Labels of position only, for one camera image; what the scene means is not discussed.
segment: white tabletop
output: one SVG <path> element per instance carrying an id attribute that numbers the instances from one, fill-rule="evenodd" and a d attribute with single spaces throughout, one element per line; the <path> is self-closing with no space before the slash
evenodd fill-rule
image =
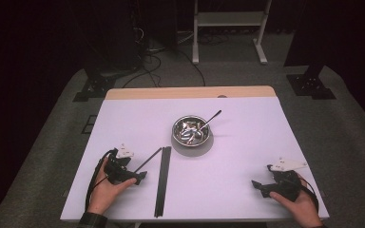
<path id="1" fill-rule="evenodd" d="M 122 143 L 135 153 L 133 171 L 162 146 L 172 145 L 171 127 L 180 117 L 209 119 L 214 135 L 210 150 L 187 157 L 174 148 L 162 217 L 155 218 L 161 155 L 141 171 L 139 186 L 121 194 L 106 216 L 119 221 L 269 221 L 291 215 L 265 199 L 251 180 L 274 183 L 266 165 L 279 158 L 306 162 L 277 97 L 104 100 L 64 207 L 62 220 L 79 220 L 86 190 L 98 160 Z M 328 218 L 309 168 L 300 175 L 317 191 L 319 215 Z"/>

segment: table leg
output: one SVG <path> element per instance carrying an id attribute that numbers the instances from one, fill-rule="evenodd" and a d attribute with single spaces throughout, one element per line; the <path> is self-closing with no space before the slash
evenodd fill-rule
<path id="1" fill-rule="evenodd" d="M 200 62 L 198 53 L 198 0 L 195 0 L 194 9 L 194 42 L 192 44 L 192 63 L 197 65 Z"/>
<path id="2" fill-rule="evenodd" d="M 268 21 L 268 15 L 269 15 L 269 9 L 271 8 L 271 3 L 272 3 L 272 0 L 267 1 L 266 7 L 263 12 L 262 19 L 261 19 L 261 23 L 260 23 L 259 36 L 258 36 L 258 38 L 253 39 L 257 54 L 259 56 L 259 60 L 263 65 L 268 64 L 268 61 L 266 60 L 265 53 L 263 52 L 260 42 L 262 41 L 262 36 L 263 36 L 263 33 L 265 32 L 265 26 L 266 26 L 266 22 Z"/>

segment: black chopstick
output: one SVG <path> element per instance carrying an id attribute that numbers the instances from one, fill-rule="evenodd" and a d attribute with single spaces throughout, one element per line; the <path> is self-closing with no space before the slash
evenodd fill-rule
<path id="1" fill-rule="evenodd" d="M 139 166 L 134 171 L 134 173 L 137 173 L 142 167 L 144 167 L 144 165 L 146 165 L 151 159 L 153 159 L 153 157 L 155 157 L 161 150 L 162 150 L 162 148 L 160 147 L 155 153 L 152 154 L 152 156 L 150 156 L 150 158 L 148 158 L 146 161 L 144 161 L 144 163 L 142 163 L 141 166 Z"/>
<path id="2" fill-rule="evenodd" d="M 160 165 L 160 175 L 158 183 L 158 192 L 156 198 L 155 217 L 161 217 L 163 215 L 165 190 L 167 187 L 168 167 L 170 164 L 171 147 L 162 148 L 162 163 Z"/>

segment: gray carpet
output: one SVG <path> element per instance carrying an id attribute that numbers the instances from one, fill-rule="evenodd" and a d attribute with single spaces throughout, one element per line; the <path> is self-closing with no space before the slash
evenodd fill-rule
<path id="1" fill-rule="evenodd" d="M 320 79 L 334 92 L 335 100 L 296 96 L 286 74 L 303 73 L 306 67 L 283 67 L 291 40 L 290 34 L 265 34 L 262 45 L 269 64 L 262 66 L 248 35 L 229 36 L 220 45 L 200 46 L 198 68 L 207 86 L 273 87 L 318 188 L 325 195 L 323 200 L 331 216 L 325 224 L 365 227 L 365 112 L 342 79 L 328 67 Z M 180 50 L 191 55 L 190 46 L 181 46 Z M 156 56 L 162 65 L 154 72 L 154 82 L 145 75 L 126 87 L 202 86 L 201 75 L 182 54 L 162 52 Z M 158 63 L 154 58 L 145 61 L 147 69 Z M 118 80 L 115 87 L 124 86 L 138 73 Z M 88 135 L 81 134 L 82 129 L 89 115 L 99 112 L 103 101 L 72 101 L 85 82 L 86 74 L 81 69 L 58 99 L 0 205 L 0 227 L 75 226 L 59 217 L 88 141 Z M 292 221 L 267 225 L 298 227 Z"/>

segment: white shelf frame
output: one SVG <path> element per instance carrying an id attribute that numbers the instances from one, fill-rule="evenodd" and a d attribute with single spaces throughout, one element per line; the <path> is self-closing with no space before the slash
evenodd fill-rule
<path id="1" fill-rule="evenodd" d="M 261 41 L 268 21 L 269 9 L 272 0 L 267 0 L 264 11 L 246 12 L 198 12 L 198 0 L 195 0 L 194 9 L 194 42 L 192 45 L 192 63 L 197 65 L 200 62 L 198 49 L 198 28 L 199 27 L 233 27 L 233 26 L 259 26 L 258 37 L 253 39 L 254 46 L 261 64 L 266 65 L 265 53 Z"/>

